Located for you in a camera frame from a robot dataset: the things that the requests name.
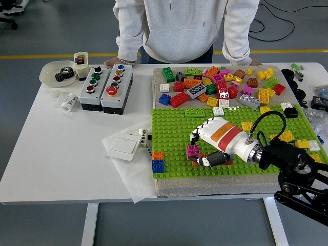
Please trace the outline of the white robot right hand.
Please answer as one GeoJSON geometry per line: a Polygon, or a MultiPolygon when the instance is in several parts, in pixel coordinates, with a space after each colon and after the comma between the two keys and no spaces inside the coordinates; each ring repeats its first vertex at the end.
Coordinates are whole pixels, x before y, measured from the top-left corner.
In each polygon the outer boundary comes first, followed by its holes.
{"type": "Polygon", "coordinates": [[[258,141],[249,137],[245,131],[222,117],[207,119],[190,135],[193,145],[199,139],[217,148],[217,152],[206,157],[188,157],[189,160],[205,167],[214,167],[230,161],[231,156],[238,155],[247,163],[259,163],[261,147],[258,141]]]}

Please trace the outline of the person's right hand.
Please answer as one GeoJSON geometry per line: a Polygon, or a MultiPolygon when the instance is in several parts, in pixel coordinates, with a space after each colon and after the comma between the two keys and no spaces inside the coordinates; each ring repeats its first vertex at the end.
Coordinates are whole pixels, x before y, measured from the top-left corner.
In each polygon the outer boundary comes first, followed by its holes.
{"type": "Polygon", "coordinates": [[[117,57],[114,57],[114,58],[111,58],[111,59],[108,59],[108,60],[104,61],[104,65],[106,65],[106,66],[112,67],[115,64],[121,64],[120,59],[117,58],[117,57]]]}

